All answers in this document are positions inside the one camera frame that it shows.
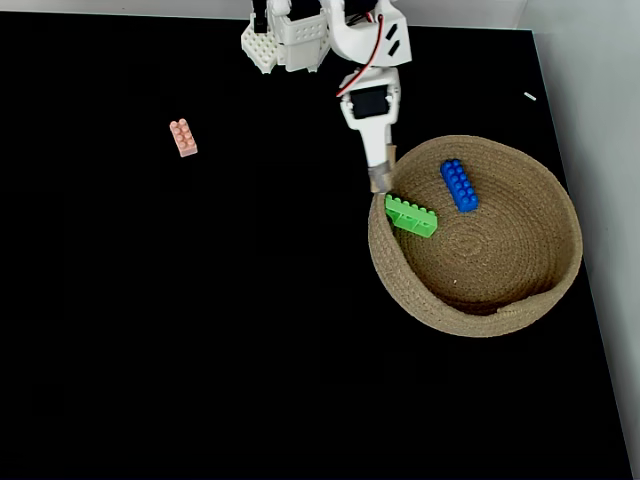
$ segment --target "lego brick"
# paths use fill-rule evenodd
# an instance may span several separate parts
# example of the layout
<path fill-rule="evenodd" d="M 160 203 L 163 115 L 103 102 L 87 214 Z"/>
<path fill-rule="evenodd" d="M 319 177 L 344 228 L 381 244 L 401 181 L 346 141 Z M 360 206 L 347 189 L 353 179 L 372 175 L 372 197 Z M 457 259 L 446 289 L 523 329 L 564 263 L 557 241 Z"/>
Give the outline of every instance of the lego brick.
<path fill-rule="evenodd" d="M 196 145 L 193 135 L 191 134 L 191 130 L 189 129 L 189 125 L 184 118 L 177 122 L 171 122 L 169 127 L 171 128 L 173 139 L 176 141 L 181 157 L 198 153 L 198 146 Z"/>
<path fill-rule="evenodd" d="M 478 196 L 464 172 L 460 160 L 457 158 L 447 160 L 440 167 L 440 173 L 459 212 L 466 213 L 478 208 Z"/>
<path fill-rule="evenodd" d="M 398 228 L 426 238 L 433 235 L 438 228 L 438 217 L 433 210 L 427 211 L 424 207 L 418 207 L 407 201 L 403 202 L 400 198 L 393 198 L 391 195 L 385 197 L 384 206 L 387 215 Z"/>

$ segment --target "green lego brick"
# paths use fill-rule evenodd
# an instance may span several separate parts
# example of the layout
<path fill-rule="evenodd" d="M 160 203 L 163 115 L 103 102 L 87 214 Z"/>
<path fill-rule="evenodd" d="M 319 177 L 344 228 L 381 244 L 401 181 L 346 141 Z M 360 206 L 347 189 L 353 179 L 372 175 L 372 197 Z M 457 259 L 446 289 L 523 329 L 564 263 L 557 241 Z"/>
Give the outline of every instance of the green lego brick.
<path fill-rule="evenodd" d="M 384 206 L 387 215 L 398 228 L 426 238 L 433 235 L 438 228 L 438 217 L 433 210 L 427 211 L 424 207 L 412 205 L 407 201 L 403 202 L 400 198 L 393 198 L 391 195 L 385 197 Z"/>

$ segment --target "white wall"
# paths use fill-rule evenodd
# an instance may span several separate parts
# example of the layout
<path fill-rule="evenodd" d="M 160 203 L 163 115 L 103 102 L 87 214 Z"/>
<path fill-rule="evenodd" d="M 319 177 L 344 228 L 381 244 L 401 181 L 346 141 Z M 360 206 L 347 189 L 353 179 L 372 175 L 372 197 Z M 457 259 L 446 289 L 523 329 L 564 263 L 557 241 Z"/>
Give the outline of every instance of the white wall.
<path fill-rule="evenodd" d="M 526 0 L 398 0 L 410 25 L 515 28 Z M 0 0 L 0 10 L 248 19 L 251 0 Z"/>
<path fill-rule="evenodd" d="M 529 0 L 519 26 L 534 31 L 640 478 L 640 1 Z"/>

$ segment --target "red wire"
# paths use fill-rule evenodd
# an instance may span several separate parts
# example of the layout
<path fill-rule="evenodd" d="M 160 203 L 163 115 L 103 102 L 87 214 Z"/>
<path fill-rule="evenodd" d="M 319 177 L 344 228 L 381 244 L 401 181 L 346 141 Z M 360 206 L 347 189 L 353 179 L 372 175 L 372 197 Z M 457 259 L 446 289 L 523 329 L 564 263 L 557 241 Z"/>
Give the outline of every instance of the red wire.
<path fill-rule="evenodd" d="M 351 88 L 351 86 L 356 83 L 360 77 L 364 74 L 364 72 L 366 72 L 369 67 L 371 66 L 371 64 L 373 63 L 373 60 L 376 58 L 376 55 L 378 53 L 378 50 L 380 48 L 380 40 L 382 39 L 382 29 L 384 27 L 384 17 L 382 16 L 382 14 L 378 15 L 378 38 L 376 39 L 376 45 L 375 47 L 373 47 L 373 53 L 371 54 L 371 57 L 369 58 L 369 61 L 367 62 L 367 64 L 362 67 L 362 70 L 360 70 L 358 72 L 358 74 L 353 77 L 351 80 L 349 80 L 349 83 L 347 83 L 344 87 L 342 87 L 340 89 L 340 91 L 338 93 L 336 93 L 336 97 L 341 97 L 342 95 L 344 95 L 344 93 L 349 90 L 349 88 Z"/>

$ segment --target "rope basket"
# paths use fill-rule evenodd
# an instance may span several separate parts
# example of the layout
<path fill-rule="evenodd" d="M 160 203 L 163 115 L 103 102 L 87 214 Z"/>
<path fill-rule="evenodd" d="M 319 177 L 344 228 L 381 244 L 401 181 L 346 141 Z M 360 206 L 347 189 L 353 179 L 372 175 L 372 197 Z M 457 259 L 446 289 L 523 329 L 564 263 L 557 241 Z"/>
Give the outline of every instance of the rope basket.
<path fill-rule="evenodd" d="M 459 213 L 440 175 L 458 158 L 479 198 Z M 479 137 L 440 137 L 393 170 L 393 194 L 434 210 L 423 238 L 393 227 L 384 195 L 369 212 L 369 248 L 391 296 L 421 322 L 454 335 L 493 337 L 546 314 L 573 283 L 580 225 L 555 176 L 528 155 Z"/>

